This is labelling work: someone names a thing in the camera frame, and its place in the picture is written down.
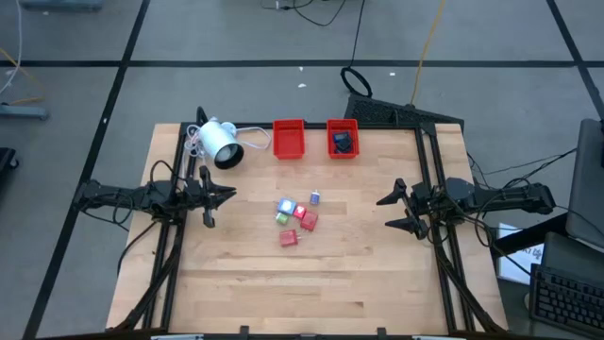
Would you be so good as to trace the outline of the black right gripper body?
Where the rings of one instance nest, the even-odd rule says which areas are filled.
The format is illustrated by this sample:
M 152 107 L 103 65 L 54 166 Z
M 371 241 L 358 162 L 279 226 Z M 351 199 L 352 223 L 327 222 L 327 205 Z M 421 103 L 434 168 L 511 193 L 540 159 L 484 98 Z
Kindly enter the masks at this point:
M 444 222 L 448 215 L 447 190 L 444 185 L 412 185 L 409 213 L 416 218 L 427 215 L 436 221 Z

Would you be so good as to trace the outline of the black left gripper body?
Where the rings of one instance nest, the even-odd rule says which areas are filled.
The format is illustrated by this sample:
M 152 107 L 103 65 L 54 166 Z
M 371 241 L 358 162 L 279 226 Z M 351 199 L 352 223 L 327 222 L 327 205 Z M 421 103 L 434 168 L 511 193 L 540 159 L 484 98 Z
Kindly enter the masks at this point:
M 203 203 L 203 189 L 199 181 L 193 178 L 187 178 L 185 180 L 185 186 L 183 188 L 184 201 L 187 210 L 195 210 L 199 208 Z

